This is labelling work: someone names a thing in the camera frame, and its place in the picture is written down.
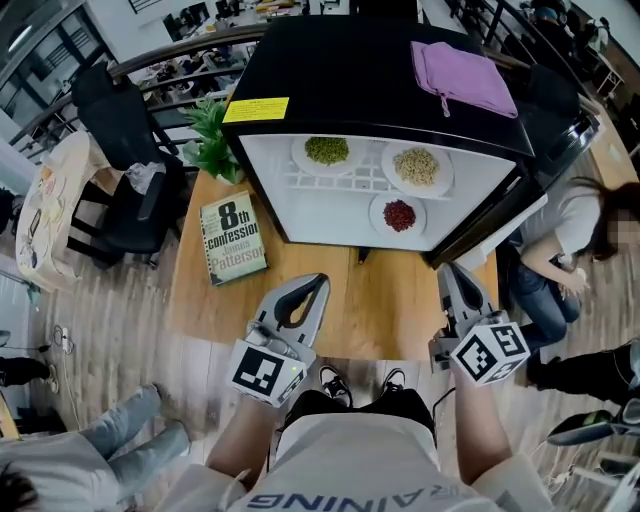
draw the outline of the white plate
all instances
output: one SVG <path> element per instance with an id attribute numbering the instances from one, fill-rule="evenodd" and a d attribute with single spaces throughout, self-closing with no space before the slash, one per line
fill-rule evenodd
<path id="1" fill-rule="evenodd" d="M 426 149 L 433 158 L 438 161 L 438 170 L 435 175 L 433 185 L 417 186 L 404 181 L 396 172 L 396 166 L 393 163 L 394 157 L 398 153 L 402 153 L 411 148 Z M 384 175 L 400 192 L 409 196 L 422 197 L 423 199 L 435 199 L 443 196 L 453 185 L 455 176 L 453 171 L 453 163 L 447 151 L 434 147 L 424 147 L 420 144 L 410 144 L 405 142 L 390 142 L 382 151 L 382 170 Z"/>
<path id="2" fill-rule="evenodd" d="M 307 156 L 307 151 L 304 149 L 304 145 L 310 137 L 295 137 L 293 147 L 291 148 L 291 157 L 300 169 L 312 176 L 319 178 L 342 176 L 358 167 L 367 154 L 366 140 L 344 138 L 347 141 L 347 146 L 349 146 L 349 156 L 347 156 L 344 162 L 325 165 L 311 160 L 311 158 Z"/>
<path id="3" fill-rule="evenodd" d="M 413 211 L 416 214 L 416 221 L 413 223 L 413 226 L 405 229 L 404 231 L 396 231 L 391 226 L 387 225 L 384 220 L 385 207 L 388 203 L 392 203 L 397 200 L 407 203 L 411 208 L 413 208 Z M 424 228 L 427 225 L 427 212 L 425 211 L 420 199 L 415 197 L 380 194 L 374 197 L 373 201 L 371 201 L 371 204 L 369 205 L 369 220 L 371 220 L 373 229 L 382 236 L 401 236 L 403 238 L 410 238 L 418 236 L 424 231 Z"/>

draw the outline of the book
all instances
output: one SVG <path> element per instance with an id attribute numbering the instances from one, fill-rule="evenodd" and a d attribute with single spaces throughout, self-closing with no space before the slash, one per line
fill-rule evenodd
<path id="1" fill-rule="evenodd" d="M 249 192 L 203 206 L 200 227 L 214 286 L 267 268 L 260 226 Z"/>

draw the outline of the wooden floor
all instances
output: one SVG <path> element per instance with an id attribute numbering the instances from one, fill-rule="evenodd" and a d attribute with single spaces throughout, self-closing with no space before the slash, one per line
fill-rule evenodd
<path id="1" fill-rule="evenodd" d="M 590 174 L 591 167 L 587 155 L 580 159 L 574 172 Z M 75 268 L 82 281 L 72 295 L 42 297 L 31 336 L 32 343 L 39 345 L 51 338 L 55 325 L 68 327 L 75 351 L 65 358 L 61 349 L 54 346 L 45 354 L 58 365 L 60 393 L 51 397 L 41 386 L 34 386 L 34 393 L 39 404 L 53 402 L 68 428 L 75 429 L 78 425 L 72 402 L 83 427 L 140 384 L 160 383 L 169 392 L 173 414 L 187 425 L 194 441 L 188 459 L 203 462 L 235 406 L 234 393 L 224 386 L 230 349 L 223 344 L 185 338 L 164 327 L 176 251 L 177 241 L 169 235 L 158 270 L 134 263 L 101 271 L 78 255 Z M 607 263 L 589 264 L 586 270 L 592 288 L 584 297 L 581 318 L 571 326 L 567 339 L 554 347 L 562 355 L 613 348 L 640 332 L 640 313 L 634 307 L 635 298 L 640 297 L 640 248 L 623 252 Z M 449 386 L 449 376 L 433 375 L 428 363 L 332 362 L 347 375 L 356 391 L 357 404 L 366 403 L 385 372 L 397 366 L 406 371 L 409 385 L 418 389 L 429 406 Z M 63 363 L 70 388 L 64 382 Z M 537 392 L 521 387 L 517 381 L 518 377 L 495 386 L 500 414 L 514 449 L 525 453 L 535 450 L 533 461 L 546 481 L 567 471 L 572 462 L 588 465 L 600 448 L 632 453 L 635 442 L 631 438 L 592 443 L 578 453 L 575 448 L 541 445 L 548 432 L 571 414 L 603 407 L 616 409 L 612 404 L 586 397 Z M 312 379 L 306 385 L 313 385 Z M 443 470 L 450 474 L 457 472 L 453 403 L 453 397 L 448 398 L 436 412 L 438 451 Z M 136 442 L 161 428 L 162 422 L 156 421 Z M 165 470 L 140 497 L 144 501 L 140 510 L 157 503 L 187 463 L 181 459 Z M 607 496 L 605 487 L 587 484 L 576 476 L 559 490 L 553 481 L 550 487 L 558 504 L 575 510 L 599 510 Z"/>

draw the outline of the green plant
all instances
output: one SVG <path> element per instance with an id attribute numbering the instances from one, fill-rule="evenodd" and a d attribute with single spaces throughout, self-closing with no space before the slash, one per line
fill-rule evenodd
<path id="1" fill-rule="evenodd" d="M 192 165 L 235 183 L 240 166 L 220 130 L 224 112 L 224 105 L 211 98 L 196 101 L 195 108 L 189 109 L 186 116 L 191 128 L 202 135 L 202 142 L 189 141 L 182 153 Z"/>

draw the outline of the office chair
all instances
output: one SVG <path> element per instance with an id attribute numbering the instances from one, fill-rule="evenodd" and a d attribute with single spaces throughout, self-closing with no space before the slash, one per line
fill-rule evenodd
<path id="1" fill-rule="evenodd" d="M 186 187 L 182 162 L 160 151 L 152 127 L 161 139 L 166 134 L 146 110 L 140 90 L 131 82 L 114 85 L 106 64 L 100 63 L 73 84 L 72 100 L 78 117 L 114 169 L 127 170 L 134 163 L 163 163 L 166 174 L 156 173 L 145 195 L 136 192 L 123 176 L 108 201 L 94 243 L 119 260 L 124 253 L 152 255 L 160 251 L 168 229 L 179 237 L 176 221 L 188 203 L 179 198 Z"/>

